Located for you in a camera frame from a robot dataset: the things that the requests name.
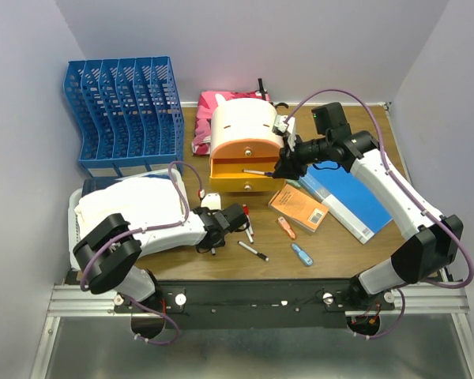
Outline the yellow drawer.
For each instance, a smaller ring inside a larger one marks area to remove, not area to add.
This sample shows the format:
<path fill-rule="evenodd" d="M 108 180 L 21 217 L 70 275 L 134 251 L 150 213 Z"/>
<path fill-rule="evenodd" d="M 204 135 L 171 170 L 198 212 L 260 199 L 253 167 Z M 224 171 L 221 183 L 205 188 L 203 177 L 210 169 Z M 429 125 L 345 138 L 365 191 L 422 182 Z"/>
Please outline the yellow drawer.
<path fill-rule="evenodd" d="M 244 170 L 272 172 L 274 158 L 210 159 L 209 182 L 220 193 L 273 192 L 279 190 L 284 179 L 274 179 Z"/>

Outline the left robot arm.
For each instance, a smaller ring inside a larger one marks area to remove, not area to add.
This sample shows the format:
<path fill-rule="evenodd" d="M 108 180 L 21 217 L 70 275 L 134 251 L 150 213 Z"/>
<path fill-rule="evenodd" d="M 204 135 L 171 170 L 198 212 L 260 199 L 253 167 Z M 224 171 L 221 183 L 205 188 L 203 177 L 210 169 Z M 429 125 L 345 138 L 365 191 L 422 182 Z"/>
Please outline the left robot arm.
<path fill-rule="evenodd" d="M 247 227 L 243 207 L 233 204 L 223 210 L 196 207 L 180 221 L 136 229 L 122 214 L 107 216 L 73 248 L 82 272 L 80 287 L 94 295 L 114 290 L 143 312 L 158 306 L 159 284 L 148 270 L 140 270 L 140 257 L 179 246 L 193 246 L 203 253 L 225 245 L 225 236 Z"/>

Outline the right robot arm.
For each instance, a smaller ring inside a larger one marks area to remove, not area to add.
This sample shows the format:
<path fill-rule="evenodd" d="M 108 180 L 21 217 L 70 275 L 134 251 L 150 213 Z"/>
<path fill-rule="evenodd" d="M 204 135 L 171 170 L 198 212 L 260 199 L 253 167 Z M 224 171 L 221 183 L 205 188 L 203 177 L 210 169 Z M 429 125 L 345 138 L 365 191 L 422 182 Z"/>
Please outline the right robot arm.
<path fill-rule="evenodd" d="M 344 293 L 346 302 L 366 309 L 382 292 L 426 280 L 453 263 L 463 231 L 461 220 L 455 215 L 444 216 L 425 201 L 369 132 L 352 132 L 340 103 L 316 107 L 311 113 L 319 137 L 309 141 L 297 134 L 292 117 L 275 117 L 273 133 L 282 138 L 284 146 L 273 177 L 299 179 L 310 166 L 336 163 L 376 196 L 404 239 L 390 258 L 350 279 Z"/>

